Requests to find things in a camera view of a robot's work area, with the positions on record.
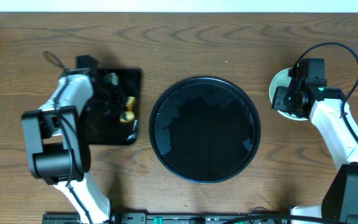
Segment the light blue plate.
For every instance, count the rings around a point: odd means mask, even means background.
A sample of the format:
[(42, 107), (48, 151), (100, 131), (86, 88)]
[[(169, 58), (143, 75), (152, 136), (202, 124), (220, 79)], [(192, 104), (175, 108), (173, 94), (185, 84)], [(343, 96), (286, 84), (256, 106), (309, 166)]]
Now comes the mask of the light blue plate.
[[(276, 88), (278, 86), (289, 87), (289, 84), (291, 82), (291, 77), (288, 76), (289, 70), (290, 70), (290, 68), (285, 68), (285, 69), (279, 71), (273, 77), (272, 81), (270, 82), (268, 94), (269, 94), (271, 103), (273, 103), (273, 97), (276, 92)], [(297, 118), (294, 114), (288, 114), (288, 113), (282, 112), (282, 111), (278, 111), (278, 113), (288, 119), (295, 120), (295, 121), (306, 121), (307, 120), (307, 118)]]

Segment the yellow green scrub sponge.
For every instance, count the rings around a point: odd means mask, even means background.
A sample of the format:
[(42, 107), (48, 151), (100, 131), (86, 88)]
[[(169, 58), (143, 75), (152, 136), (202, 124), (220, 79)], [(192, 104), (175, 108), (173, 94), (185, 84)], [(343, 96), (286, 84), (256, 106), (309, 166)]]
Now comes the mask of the yellow green scrub sponge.
[(135, 97), (128, 96), (124, 103), (124, 111), (121, 113), (119, 117), (121, 123), (130, 123), (135, 120), (134, 107), (135, 107)]

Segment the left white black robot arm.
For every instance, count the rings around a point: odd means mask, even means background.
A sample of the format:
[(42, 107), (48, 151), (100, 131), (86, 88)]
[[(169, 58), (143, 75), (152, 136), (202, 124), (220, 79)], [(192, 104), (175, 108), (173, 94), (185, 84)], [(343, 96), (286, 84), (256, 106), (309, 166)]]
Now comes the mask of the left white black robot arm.
[(40, 108), (21, 116), (30, 173), (61, 191), (78, 212), (74, 218), (43, 217), (52, 223), (119, 223), (91, 168), (92, 145), (135, 142), (141, 72), (138, 69), (65, 70)]

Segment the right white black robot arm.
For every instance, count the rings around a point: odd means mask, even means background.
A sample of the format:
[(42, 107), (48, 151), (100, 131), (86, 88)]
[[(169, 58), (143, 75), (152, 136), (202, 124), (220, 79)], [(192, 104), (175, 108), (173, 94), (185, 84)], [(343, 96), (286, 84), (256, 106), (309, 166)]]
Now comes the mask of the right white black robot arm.
[(272, 85), (272, 108), (294, 120), (310, 120), (322, 135), (337, 174), (319, 205), (297, 206), (291, 215), (358, 223), (358, 125), (343, 92), (325, 86)]

